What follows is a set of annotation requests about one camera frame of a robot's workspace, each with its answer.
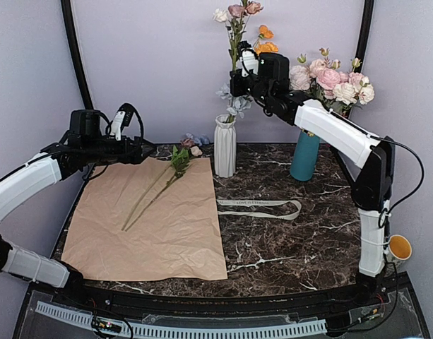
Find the orange poppy flower stem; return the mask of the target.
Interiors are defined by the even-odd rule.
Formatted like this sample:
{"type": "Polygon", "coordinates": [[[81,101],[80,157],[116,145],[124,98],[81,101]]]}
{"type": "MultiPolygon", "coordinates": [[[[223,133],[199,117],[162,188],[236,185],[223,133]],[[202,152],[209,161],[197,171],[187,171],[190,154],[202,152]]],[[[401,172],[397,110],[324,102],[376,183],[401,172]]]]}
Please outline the orange poppy flower stem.
{"type": "Polygon", "coordinates": [[[259,26],[258,37],[254,43],[254,51],[260,53],[278,53],[279,49],[276,44],[272,42],[274,33],[268,28],[267,25],[259,26]]]}

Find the pink white rose stem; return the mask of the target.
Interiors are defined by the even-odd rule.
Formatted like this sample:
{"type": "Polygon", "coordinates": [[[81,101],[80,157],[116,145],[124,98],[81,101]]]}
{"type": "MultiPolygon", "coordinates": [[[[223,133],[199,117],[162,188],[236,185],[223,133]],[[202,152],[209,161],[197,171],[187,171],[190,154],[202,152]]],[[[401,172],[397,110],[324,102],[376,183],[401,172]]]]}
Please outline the pink white rose stem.
{"type": "Polygon", "coordinates": [[[213,20],[224,24],[227,31],[232,71],[237,69],[237,61],[240,56],[239,44],[245,33],[247,22],[251,16],[262,10],[263,6],[260,2],[243,0],[239,4],[228,6],[227,9],[217,8],[213,13],[213,20]]]}

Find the light blue peony stem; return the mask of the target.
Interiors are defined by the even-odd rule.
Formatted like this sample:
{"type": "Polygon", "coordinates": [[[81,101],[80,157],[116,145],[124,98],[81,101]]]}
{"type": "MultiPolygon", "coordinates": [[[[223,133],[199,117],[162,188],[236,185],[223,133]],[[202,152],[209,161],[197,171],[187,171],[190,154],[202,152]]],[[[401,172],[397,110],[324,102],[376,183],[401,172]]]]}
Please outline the light blue peony stem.
{"type": "Polygon", "coordinates": [[[235,121],[236,117],[244,118],[244,112],[251,108],[252,99],[248,95],[234,97],[230,92],[228,83],[223,83],[221,88],[216,92],[222,100],[227,100],[227,113],[225,123],[229,124],[235,121]]]}

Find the pale blue daisy stem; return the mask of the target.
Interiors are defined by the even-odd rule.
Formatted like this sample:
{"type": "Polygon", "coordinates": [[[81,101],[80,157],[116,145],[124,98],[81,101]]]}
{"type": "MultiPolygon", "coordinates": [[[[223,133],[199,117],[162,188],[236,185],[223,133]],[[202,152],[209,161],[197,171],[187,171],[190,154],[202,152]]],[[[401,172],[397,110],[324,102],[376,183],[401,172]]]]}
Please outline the pale blue daisy stem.
{"type": "Polygon", "coordinates": [[[155,186],[155,188],[147,195],[147,197],[143,200],[138,210],[135,212],[134,218],[139,214],[139,212],[143,209],[143,207],[149,202],[149,200],[154,197],[154,195],[161,190],[161,188],[165,185],[166,181],[171,177],[171,171],[164,175],[162,180],[155,186]]]}

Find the blue orange flower bouquet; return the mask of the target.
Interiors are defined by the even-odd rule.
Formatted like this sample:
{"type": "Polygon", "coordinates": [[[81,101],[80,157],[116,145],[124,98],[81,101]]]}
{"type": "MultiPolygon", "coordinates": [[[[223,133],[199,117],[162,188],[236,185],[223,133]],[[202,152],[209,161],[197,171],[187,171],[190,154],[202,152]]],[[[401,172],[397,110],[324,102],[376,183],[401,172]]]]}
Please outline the blue orange flower bouquet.
{"type": "Polygon", "coordinates": [[[182,136],[181,144],[185,145],[186,147],[192,147],[194,145],[202,146],[202,145],[208,145],[210,143],[210,140],[207,136],[196,136],[192,133],[186,133],[182,136]]]}

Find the peach wrapping paper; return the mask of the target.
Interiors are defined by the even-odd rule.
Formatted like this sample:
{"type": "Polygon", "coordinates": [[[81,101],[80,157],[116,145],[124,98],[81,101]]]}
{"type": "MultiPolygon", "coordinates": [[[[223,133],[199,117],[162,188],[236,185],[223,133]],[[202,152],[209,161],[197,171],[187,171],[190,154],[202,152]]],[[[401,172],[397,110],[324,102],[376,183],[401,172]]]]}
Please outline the peach wrapping paper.
{"type": "Polygon", "coordinates": [[[168,162],[111,165],[88,182],[73,213],[62,261],[90,280],[227,278],[210,160],[191,161],[127,232],[138,197],[168,162]]]}

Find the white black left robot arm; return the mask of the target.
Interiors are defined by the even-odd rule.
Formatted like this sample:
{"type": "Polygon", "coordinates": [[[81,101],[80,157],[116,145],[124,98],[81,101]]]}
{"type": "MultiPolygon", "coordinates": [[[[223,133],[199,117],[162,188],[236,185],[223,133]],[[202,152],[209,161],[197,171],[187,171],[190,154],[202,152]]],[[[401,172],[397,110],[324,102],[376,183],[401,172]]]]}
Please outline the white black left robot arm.
{"type": "MultiPolygon", "coordinates": [[[[133,138],[123,135],[133,118],[142,123],[140,114],[129,103],[124,103],[113,119],[99,110],[73,111],[69,128],[60,141],[41,149],[25,164],[0,178],[0,224],[34,195],[87,165],[142,163],[156,147],[142,133],[133,138]]],[[[63,298],[75,308],[83,308],[90,301],[89,291],[79,284],[82,273],[69,264],[8,242],[1,234],[0,273],[62,289],[63,298]]]]}

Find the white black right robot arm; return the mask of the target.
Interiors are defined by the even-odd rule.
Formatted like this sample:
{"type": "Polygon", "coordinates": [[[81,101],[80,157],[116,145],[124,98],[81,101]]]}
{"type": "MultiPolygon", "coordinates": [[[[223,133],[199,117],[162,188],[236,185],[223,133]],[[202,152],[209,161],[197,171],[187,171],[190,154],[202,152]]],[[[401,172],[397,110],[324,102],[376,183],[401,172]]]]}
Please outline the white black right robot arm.
{"type": "Polygon", "coordinates": [[[360,262],[350,299],[364,307],[377,296],[386,272],[395,147],[391,138],[380,138],[342,114],[344,109],[373,99],[368,78],[341,72],[339,61],[331,61],[327,49],[321,54],[321,59],[310,64],[301,56],[298,65],[290,67],[287,57],[256,52],[242,41],[235,50],[235,63],[241,67],[230,73],[230,92],[235,97],[248,95],[265,115],[276,115],[313,133],[360,169],[355,179],[347,169],[343,173],[350,183],[361,229],[360,262]]]}

